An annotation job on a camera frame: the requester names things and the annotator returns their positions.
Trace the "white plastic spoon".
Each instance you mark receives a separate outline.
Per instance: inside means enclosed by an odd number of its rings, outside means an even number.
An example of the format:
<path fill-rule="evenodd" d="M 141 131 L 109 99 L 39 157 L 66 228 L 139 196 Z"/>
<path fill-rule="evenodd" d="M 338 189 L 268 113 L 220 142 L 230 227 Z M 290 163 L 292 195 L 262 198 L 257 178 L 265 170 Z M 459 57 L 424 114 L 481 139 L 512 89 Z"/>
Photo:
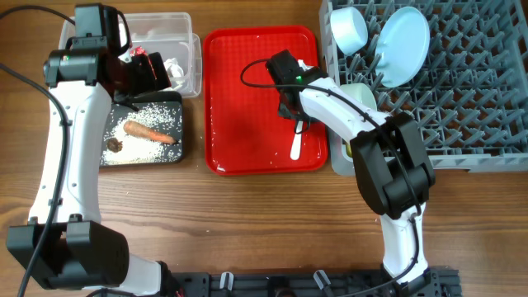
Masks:
<path fill-rule="evenodd" d="M 290 148 L 290 159 L 298 160 L 300 157 L 301 143 L 302 143 L 302 130 L 304 122 L 299 120 L 295 126 L 295 134 Z"/>

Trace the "carrot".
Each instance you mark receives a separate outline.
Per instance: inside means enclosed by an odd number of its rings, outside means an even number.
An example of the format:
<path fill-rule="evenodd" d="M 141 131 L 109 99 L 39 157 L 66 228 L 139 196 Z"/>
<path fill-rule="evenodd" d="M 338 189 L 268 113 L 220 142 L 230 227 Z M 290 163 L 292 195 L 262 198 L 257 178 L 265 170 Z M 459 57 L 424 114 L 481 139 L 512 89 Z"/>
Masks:
<path fill-rule="evenodd" d="M 157 132 L 156 130 L 153 130 L 133 120 L 126 121 L 124 123 L 123 129 L 127 134 L 143 139 L 148 139 L 154 142 L 159 142 L 163 144 L 177 143 L 177 140 L 174 139 L 172 136 Z"/>

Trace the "green bowl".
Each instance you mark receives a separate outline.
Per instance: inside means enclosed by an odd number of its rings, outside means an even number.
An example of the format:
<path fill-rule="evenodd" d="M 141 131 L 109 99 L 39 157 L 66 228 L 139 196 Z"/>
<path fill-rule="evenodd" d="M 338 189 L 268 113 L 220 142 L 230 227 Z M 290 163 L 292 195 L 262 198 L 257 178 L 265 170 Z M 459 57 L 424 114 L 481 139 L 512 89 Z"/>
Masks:
<path fill-rule="evenodd" d="M 344 84 L 340 86 L 340 89 L 349 97 L 356 99 L 364 106 L 367 106 L 372 110 L 377 109 L 375 96 L 370 88 L 364 83 Z"/>

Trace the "light blue bowl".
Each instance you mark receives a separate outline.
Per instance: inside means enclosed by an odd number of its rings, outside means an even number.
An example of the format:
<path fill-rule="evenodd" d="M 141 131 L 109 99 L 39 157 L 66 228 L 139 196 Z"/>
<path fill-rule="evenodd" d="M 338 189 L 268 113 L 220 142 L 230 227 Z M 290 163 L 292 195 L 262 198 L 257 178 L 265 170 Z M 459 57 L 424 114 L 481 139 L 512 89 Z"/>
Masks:
<path fill-rule="evenodd" d="M 368 30 L 361 12 L 354 7 L 334 10 L 330 15 L 331 32 L 339 50 L 352 55 L 368 41 Z"/>

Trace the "light blue plate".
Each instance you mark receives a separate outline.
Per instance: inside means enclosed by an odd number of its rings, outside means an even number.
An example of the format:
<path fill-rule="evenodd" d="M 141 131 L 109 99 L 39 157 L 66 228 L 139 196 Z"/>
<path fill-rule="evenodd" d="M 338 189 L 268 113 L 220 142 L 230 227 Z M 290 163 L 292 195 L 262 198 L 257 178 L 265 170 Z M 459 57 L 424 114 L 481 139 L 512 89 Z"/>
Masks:
<path fill-rule="evenodd" d="M 399 87 L 414 78 L 425 63 L 430 40 L 428 21 L 418 9 L 398 9 L 384 24 L 375 48 L 381 84 Z"/>

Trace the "red snack wrapper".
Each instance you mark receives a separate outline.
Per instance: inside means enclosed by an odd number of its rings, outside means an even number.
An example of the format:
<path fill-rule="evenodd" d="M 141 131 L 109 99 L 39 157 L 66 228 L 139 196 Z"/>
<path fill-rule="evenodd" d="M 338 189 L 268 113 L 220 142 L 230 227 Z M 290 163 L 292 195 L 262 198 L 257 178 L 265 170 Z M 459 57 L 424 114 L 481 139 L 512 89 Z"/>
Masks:
<path fill-rule="evenodd" d="M 140 56 L 140 55 L 145 55 L 145 56 L 148 55 L 148 52 L 142 46 L 137 46 L 130 51 L 131 57 Z"/>

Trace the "yellow cup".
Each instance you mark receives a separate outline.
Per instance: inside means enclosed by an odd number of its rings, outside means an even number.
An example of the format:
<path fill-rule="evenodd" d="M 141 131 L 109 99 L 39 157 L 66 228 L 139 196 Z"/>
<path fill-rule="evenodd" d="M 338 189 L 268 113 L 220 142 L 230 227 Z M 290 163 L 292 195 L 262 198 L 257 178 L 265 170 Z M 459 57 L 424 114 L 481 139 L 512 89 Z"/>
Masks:
<path fill-rule="evenodd" d="M 346 155 L 349 158 L 352 158 L 352 150 L 351 150 L 351 145 L 349 143 L 345 143 L 345 150 L 346 150 Z"/>

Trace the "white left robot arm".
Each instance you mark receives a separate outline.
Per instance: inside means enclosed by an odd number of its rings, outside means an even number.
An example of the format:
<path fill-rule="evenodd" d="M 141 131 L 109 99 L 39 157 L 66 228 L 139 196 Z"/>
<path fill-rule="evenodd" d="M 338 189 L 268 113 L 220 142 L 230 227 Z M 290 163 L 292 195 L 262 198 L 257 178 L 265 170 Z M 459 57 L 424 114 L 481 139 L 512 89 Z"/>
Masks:
<path fill-rule="evenodd" d="M 51 103 L 40 189 L 26 224 L 8 230 L 7 249 L 46 290 L 176 296 L 181 286 L 165 263 L 133 255 L 125 236 L 101 223 L 97 184 L 111 106 L 181 96 L 159 53 L 122 60 L 131 45 L 122 12 L 83 4 L 71 22 L 74 36 L 51 52 L 39 85 Z"/>

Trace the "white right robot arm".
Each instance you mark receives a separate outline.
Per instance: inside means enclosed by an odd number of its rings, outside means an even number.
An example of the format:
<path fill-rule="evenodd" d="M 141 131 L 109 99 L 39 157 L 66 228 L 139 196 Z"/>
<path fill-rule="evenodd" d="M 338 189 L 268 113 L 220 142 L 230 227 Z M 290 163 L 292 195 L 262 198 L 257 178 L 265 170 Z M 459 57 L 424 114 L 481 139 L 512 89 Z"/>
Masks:
<path fill-rule="evenodd" d="M 417 122 L 363 105 L 288 50 L 271 56 L 266 69 L 280 94 L 280 116 L 321 122 L 349 143 L 360 194 L 380 216 L 384 272 L 399 293 L 428 285 L 422 217 L 436 178 Z"/>

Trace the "clear plastic bin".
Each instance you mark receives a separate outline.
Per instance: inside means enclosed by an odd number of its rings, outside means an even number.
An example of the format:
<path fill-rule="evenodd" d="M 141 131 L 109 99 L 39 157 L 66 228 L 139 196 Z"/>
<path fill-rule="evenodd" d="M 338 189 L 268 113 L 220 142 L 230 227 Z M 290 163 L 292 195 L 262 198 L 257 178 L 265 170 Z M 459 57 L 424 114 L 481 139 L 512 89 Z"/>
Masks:
<path fill-rule="evenodd" d="M 96 95 L 116 101 L 154 93 L 125 92 L 125 63 L 131 61 L 130 51 L 137 46 L 148 54 L 161 54 L 172 84 L 161 91 L 178 92 L 182 97 L 199 94 L 199 39 L 189 14 L 123 14 L 102 4 L 77 6 L 74 21 L 64 24 L 59 52 L 51 56 L 55 71 L 47 79 L 52 84 L 50 91 L 66 99 Z"/>

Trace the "spilled white rice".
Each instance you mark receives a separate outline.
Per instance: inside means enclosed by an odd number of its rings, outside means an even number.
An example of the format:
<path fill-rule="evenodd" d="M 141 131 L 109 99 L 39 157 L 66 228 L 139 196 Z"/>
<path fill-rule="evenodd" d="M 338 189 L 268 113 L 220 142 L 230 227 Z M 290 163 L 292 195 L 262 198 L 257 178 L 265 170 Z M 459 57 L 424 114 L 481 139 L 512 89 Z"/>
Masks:
<path fill-rule="evenodd" d="M 183 158 L 183 114 L 179 101 L 138 103 L 138 110 L 114 105 L 107 117 L 103 134 L 100 165 L 102 167 L 150 163 L 177 163 Z M 163 144 L 127 134 L 124 123 L 136 121 L 157 132 L 172 136 L 176 144 Z M 108 139 L 116 138 L 123 149 L 113 153 L 106 147 Z"/>

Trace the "red serving tray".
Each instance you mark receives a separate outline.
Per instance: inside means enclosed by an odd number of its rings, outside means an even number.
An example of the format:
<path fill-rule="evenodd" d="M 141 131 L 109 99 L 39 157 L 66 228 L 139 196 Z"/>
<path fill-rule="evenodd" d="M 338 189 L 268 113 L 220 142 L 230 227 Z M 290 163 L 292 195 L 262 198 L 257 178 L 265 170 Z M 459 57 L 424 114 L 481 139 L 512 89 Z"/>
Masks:
<path fill-rule="evenodd" d="M 278 115 L 279 94 L 269 88 L 264 59 L 289 50 L 318 64 L 314 33 L 305 26 L 220 29 L 203 45 L 205 162 L 221 176 L 307 172 L 327 160 L 324 125 L 303 133 L 300 156 L 290 156 L 295 122 Z"/>

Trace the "black tray bin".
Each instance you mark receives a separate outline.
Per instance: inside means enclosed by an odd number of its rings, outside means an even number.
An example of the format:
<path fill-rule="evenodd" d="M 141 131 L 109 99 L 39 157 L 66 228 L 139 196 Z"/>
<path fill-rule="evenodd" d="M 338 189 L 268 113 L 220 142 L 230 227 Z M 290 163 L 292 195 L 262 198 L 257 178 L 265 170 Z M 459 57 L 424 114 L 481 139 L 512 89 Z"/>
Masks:
<path fill-rule="evenodd" d="M 183 157 L 183 108 L 178 92 L 154 92 L 128 106 L 114 105 L 107 117 L 103 167 L 177 163 Z"/>

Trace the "brown food scrap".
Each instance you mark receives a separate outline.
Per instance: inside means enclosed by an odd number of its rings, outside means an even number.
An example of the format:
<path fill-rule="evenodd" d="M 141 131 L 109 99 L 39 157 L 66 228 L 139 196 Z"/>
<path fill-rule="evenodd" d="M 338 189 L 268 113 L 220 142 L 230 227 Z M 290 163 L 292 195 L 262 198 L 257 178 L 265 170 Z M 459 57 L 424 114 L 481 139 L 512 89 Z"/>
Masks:
<path fill-rule="evenodd" d="M 123 144 L 116 138 L 108 139 L 106 147 L 113 153 L 119 153 L 123 149 Z"/>

